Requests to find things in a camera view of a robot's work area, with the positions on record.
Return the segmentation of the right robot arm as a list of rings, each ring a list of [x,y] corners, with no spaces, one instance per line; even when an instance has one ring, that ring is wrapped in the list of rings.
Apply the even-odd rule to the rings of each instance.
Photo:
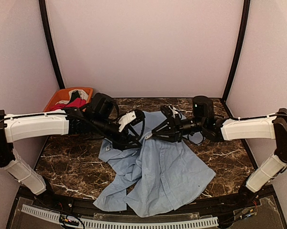
[[[241,186],[234,197],[234,203],[244,207],[254,194],[270,180],[287,168],[287,109],[257,117],[217,118],[213,101],[206,96],[192,99],[193,117],[182,119],[170,106],[162,106],[161,112],[166,120],[152,130],[152,137],[167,142],[181,142],[185,135],[202,133],[213,142],[237,139],[275,140],[274,153]]]

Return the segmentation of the light blue shirt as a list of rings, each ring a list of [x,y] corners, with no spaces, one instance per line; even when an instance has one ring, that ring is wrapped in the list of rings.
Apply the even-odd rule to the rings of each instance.
[[[148,138],[165,116],[145,112],[142,147],[118,150],[105,139],[99,159],[107,162],[116,176],[94,201],[102,211],[124,211],[140,217],[176,210],[191,203],[206,189],[216,173],[186,144]]]

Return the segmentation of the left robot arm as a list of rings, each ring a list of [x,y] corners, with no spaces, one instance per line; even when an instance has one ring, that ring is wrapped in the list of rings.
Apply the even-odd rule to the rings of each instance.
[[[119,150],[138,148],[143,130],[136,132],[136,124],[145,124],[144,112],[138,109],[120,113],[112,97],[97,93],[89,103],[77,107],[66,106],[54,111],[31,114],[7,114],[0,110],[0,168],[27,187],[48,208],[58,204],[47,179],[27,163],[28,153],[34,157],[42,142],[51,135],[81,135],[94,133],[109,140]],[[19,152],[25,144],[25,153]]]

